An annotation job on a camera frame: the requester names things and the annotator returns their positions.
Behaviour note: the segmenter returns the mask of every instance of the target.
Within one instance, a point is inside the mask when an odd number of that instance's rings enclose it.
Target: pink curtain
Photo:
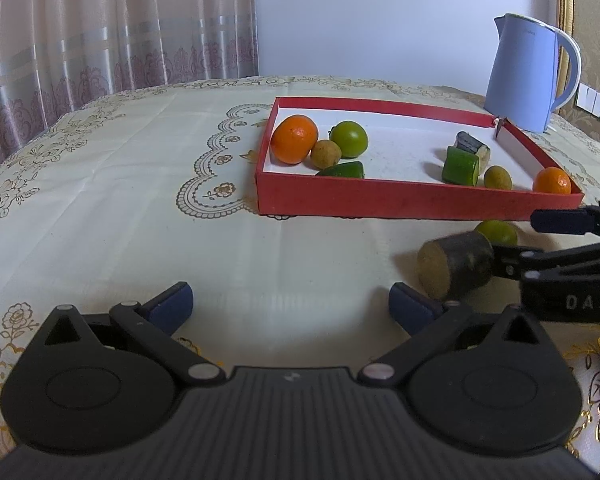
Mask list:
[[[254,0],[0,0],[0,163],[105,94],[257,69]]]

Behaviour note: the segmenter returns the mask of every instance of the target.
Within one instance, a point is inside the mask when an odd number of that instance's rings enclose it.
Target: light switch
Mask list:
[[[579,108],[584,108],[587,102],[587,89],[589,87],[584,83],[580,83],[578,86],[578,97],[576,98],[576,106]]]
[[[596,100],[593,103],[593,114],[600,117],[600,92],[596,92]]]
[[[598,95],[598,92],[596,92],[593,88],[587,87],[587,101],[585,102],[584,109],[590,114],[593,113],[593,105],[596,103],[596,95]]]

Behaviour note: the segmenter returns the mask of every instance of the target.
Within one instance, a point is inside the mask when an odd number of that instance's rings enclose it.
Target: sugarcane piece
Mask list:
[[[493,248],[478,231],[426,242],[418,251],[418,278],[433,300],[460,300],[491,278]]]
[[[478,183],[478,165],[477,155],[449,146],[442,168],[442,181],[461,186],[475,186]]]
[[[487,169],[491,157],[491,149],[485,143],[480,142],[480,140],[472,137],[467,132],[458,132],[454,147],[459,148],[464,152],[473,153],[478,157],[478,160],[480,161],[478,171],[480,174]]]

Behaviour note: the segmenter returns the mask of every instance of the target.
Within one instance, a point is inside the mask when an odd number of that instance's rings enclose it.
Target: cream tablecloth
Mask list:
[[[62,117],[0,167],[0,390],[60,303],[106,312],[178,280],[196,296],[176,334],[226,368],[349,365],[404,333],[387,313],[393,282],[417,285],[423,240],[475,222],[266,218],[253,170],[276,96],[357,96],[483,111],[477,96],[330,77],[209,80],[107,96]],[[554,116],[532,136],[600,199],[600,144]],[[547,249],[596,237],[536,235]],[[499,311],[517,286],[494,279],[468,301]],[[548,325],[583,387],[570,448],[600,469],[600,326]],[[0,457],[13,445],[0,416]]]

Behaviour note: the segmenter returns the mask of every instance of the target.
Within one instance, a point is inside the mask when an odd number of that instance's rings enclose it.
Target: red box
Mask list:
[[[316,177],[317,170],[307,161],[296,166],[278,163],[269,153],[270,139],[280,120],[294,113],[314,119],[321,139],[328,138],[328,130],[341,120],[362,124],[369,136],[369,149],[359,157],[365,165],[365,178]],[[580,205],[583,193],[573,181],[571,194],[532,192],[530,186],[537,172],[558,165],[511,123],[504,124],[497,139],[493,137],[494,127],[493,116],[451,108],[368,99],[278,97],[267,121],[256,166],[259,212],[290,216],[529,220],[538,208]],[[512,174],[514,186],[516,181],[521,182],[519,189],[454,186],[437,181],[446,147],[454,143],[459,130],[469,131],[491,148],[490,165],[497,164],[498,158],[505,160],[509,167],[502,165]],[[489,142],[484,140],[486,136],[491,136]]]

